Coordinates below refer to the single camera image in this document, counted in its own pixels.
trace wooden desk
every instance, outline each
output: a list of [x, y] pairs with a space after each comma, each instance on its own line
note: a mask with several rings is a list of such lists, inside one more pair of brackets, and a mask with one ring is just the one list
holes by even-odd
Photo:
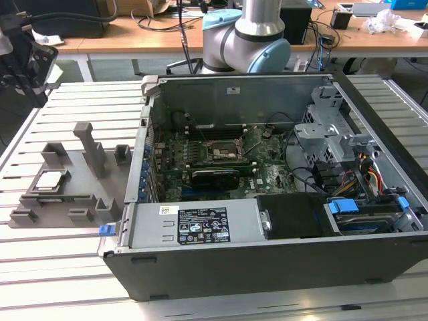
[[[323, 0], [325, 10], [333, 9], [336, 0]], [[313, 10], [312, 20], [316, 21], [318, 15], [323, 10]], [[427, 10], [404, 10], [393, 11], [394, 14], [403, 18], [420, 20]], [[319, 17], [320, 22], [329, 24], [332, 13], [325, 13]], [[338, 30], [340, 34], [340, 44], [332, 51], [332, 57], [409, 57], [428, 55], [428, 38], [413, 39], [410, 35], [401, 30], [395, 33], [377, 33], [371, 35], [360, 30], [366, 18], [352, 17], [347, 30]], [[334, 35], [334, 32], [327, 27], [320, 25], [320, 32]]]
[[[316, 21], [320, 13], [331, 10], [338, 0], [322, 0], [324, 10], [314, 9], [312, 19]], [[354, 0], [355, 2], [368, 2], [366, 0]], [[404, 18], [420, 19], [428, 11], [394, 11]], [[319, 22], [330, 23], [332, 13], [325, 13], [319, 17]], [[426, 57], [428, 56], [428, 38], [413, 39], [406, 32], [397, 30], [395, 33], [380, 33], [370, 35], [359, 30], [365, 18], [351, 18], [347, 30], [338, 30], [340, 44], [332, 50], [331, 57]], [[151, 27], [168, 27], [178, 23], [178, 19], [156, 18], [151, 22]], [[193, 28], [186, 32], [189, 42], [189, 51], [193, 57], [200, 57], [202, 53], [203, 36], [202, 21], [193, 24]], [[333, 34], [334, 32], [323, 25], [320, 32]], [[113, 21], [103, 38], [83, 39], [78, 44], [77, 53], [72, 48], [72, 43], [67, 47], [58, 47], [61, 53], [60, 59], [73, 59], [79, 63], [84, 81], [91, 82], [94, 79], [91, 60], [128, 59], [132, 60], [134, 70], [138, 69], [137, 59], [184, 59], [180, 36], [178, 32], [161, 33], [147, 31], [139, 28], [130, 17], [120, 17]], [[304, 45], [292, 46], [292, 58], [298, 56], [301, 60], [310, 57], [315, 49], [315, 38], [312, 32], [306, 36]]]

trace gray floor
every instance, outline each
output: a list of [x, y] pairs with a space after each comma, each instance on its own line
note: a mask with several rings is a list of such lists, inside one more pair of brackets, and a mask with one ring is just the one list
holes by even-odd
[[[140, 60], [141, 72], [145, 74], [165, 74], [165, 66], [176, 60]], [[346, 60], [338, 60], [336, 64], [331, 64], [330, 69], [341, 70]], [[76, 62], [58, 62], [64, 74], [60, 82], [82, 82]], [[354, 63], [357, 69], [359, 61]], [[93, 63], [97, 81], [114, 80], [140, 80], [140, 76], [135, 76], [130, 60], [98, 60]], [[186, 66], [175, 68], [175, 74], [187, 74]], [[416, 102], [420, 102], [428, 90], [428, 65], [414, 64], [411, 66], [405, 60], [399, 59], [395, 68], [394, 81], [404, 89]], [[428, 109], [428, 98], [424, 101], [423, 107]], [[13, 138], [31, 108], [26, 99], [16, 94], [13, 90], [0, 91], [0, 135], [5, 144]], [[5, 146], [0, 142], [0, 154]]]

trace cardboard box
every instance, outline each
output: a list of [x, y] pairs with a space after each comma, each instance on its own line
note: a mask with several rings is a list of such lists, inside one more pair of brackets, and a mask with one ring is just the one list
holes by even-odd
[[[108, 9], [114, 12], [113, 1], [108, 0]], [[171, 0], [117, 0], [119, 16], [130, 17], [134, 10], [134, 16], [153, 17], [167, 10]]]

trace red wire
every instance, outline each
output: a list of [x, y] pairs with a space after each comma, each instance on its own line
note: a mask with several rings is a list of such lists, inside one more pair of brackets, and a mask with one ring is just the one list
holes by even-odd
[[352, 171], [347, 171], [346, 173], [344, 173], [343, 177], [342, 177], [342, 185], [345, 183], [345, 178], [348, 174], [354, 174], [354, 172]]

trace blue latch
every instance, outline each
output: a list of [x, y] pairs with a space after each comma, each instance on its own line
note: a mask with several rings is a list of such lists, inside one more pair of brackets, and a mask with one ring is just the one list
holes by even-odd
[[332, 214], [360, 211], [353, 199], [335, 199], [328, 204]]
[[115, 225], [101, 225], [98, 230], [99, 236], [115, 236]]
[[404, 197], [404, 196], [400, 196], [397, 201], [399, 202], [399, 205], [401, 206], [401, 208], [403, 209], [403, 211], [407, 211], [410, 207], [410, 204], [408, 202], [408, 200]]
[[328, 207], [330, 208], [332, 214], [339, 213], [339, 208], [337, 207], [336, 203], [331, 202], [328, 204]]

